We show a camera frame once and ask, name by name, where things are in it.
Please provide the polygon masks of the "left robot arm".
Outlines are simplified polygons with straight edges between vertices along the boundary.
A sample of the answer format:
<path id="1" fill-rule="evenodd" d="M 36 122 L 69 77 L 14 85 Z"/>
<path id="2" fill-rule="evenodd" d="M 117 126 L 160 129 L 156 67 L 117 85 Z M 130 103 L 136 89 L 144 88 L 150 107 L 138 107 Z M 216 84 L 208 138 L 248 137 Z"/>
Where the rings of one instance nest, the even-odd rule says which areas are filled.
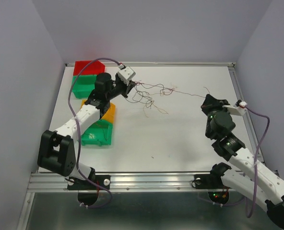
<path id="1" fill-rule="evenodd" d="M 75 144 L 81 144 L 81 135 L 100 120 L 110 108 L 110 101 L 122 95 L 127 97 L 136 85 L 132 78 L 135 72 L 123 69 L 115 79 L 109 73 L 100 73 L 95 80 L 95 88 L 87 101 L 73 117 L 54 131 L 46 130 L 40 140 L 37 165 L 63 177 L 79 179 L 79 184 L 92 188 L 95 184 L 95 170 L 80 163 L 80 151 Z"/>

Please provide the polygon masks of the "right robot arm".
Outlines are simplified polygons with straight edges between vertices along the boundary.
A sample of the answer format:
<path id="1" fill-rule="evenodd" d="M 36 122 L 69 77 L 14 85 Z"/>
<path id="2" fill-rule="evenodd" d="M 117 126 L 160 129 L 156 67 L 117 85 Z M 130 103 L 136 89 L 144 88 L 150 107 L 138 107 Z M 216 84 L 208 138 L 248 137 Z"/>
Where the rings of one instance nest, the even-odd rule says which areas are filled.
<path id="1" fill-rule="evenodd" d="M 269 219 L 284 230 L 284 180 L 267 168 L 233 133 L 233 115 L 243 116 L 247 103 L 234 106 L 227 100 L 205 96 L 201 105 L 207 115 L 205 135 L 213 140 L 214 151 L 226 160 L 214 166 L 209 175 L 211 185 L 232 188 L 262 208 Z"/>

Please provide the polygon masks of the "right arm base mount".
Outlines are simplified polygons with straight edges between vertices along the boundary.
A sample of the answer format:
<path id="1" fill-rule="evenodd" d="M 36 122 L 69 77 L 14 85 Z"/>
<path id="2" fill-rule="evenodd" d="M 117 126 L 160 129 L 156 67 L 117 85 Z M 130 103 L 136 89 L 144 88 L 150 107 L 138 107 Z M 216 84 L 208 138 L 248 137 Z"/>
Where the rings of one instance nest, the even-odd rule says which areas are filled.
<path id="1" fill-rule="evenodd" d="M 226 172 L 231 170 L 231 166 L 226 163 L 215 164 L 209 173 L 200 173 L 194 175 L 191 186 L 194 189 L 207 189 L 208 200 L 202 198 L 203 201 L 209 202 L 220 207 L 233 207 L 242 202 L 242 199 L 234 203 L 229 203 L 229 189 L 230 187 L 223 184 L 222 177 Z"/>

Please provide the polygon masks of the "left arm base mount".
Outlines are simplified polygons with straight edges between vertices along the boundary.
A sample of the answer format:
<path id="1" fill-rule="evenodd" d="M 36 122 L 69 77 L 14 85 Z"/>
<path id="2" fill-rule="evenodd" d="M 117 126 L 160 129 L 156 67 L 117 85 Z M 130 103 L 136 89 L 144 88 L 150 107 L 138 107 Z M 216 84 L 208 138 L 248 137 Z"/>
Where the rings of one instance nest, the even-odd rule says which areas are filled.
<path id="1" fill-rule="evenodd" d="M 111 176 L 108 174 L 96 175 L 92 183 L 74 177 L 65 178 L 69 191 L 76 191 L 79 205 L 86 209 L 100 208 L 112 200 L 110 192 Z"/>

